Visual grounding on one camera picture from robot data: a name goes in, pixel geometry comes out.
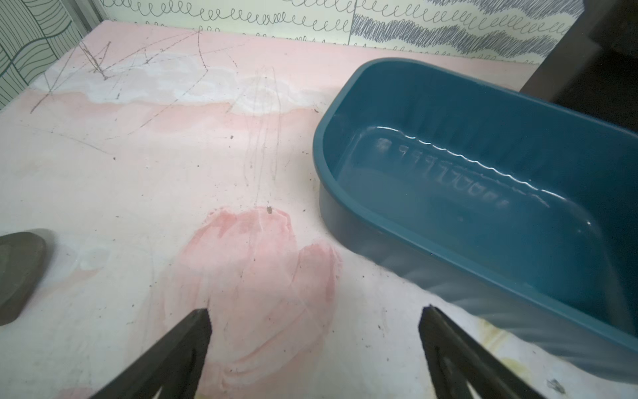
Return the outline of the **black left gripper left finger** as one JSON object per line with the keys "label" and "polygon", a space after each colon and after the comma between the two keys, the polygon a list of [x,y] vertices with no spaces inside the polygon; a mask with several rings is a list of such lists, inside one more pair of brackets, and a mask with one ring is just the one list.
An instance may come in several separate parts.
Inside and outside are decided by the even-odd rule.
{"label": "black left gripper left finger", "polygon": [[207,309],[195,309],[94,398],[193,398],[212,327]]}

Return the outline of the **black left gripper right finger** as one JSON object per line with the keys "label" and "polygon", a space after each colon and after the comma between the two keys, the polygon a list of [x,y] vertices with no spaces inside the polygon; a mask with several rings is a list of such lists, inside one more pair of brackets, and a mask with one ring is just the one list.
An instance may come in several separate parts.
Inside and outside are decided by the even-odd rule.
{"label": "black left gripper right finger", "polygon": [[423,308],[419,334],[438,398],[543,398],[437,307]]}

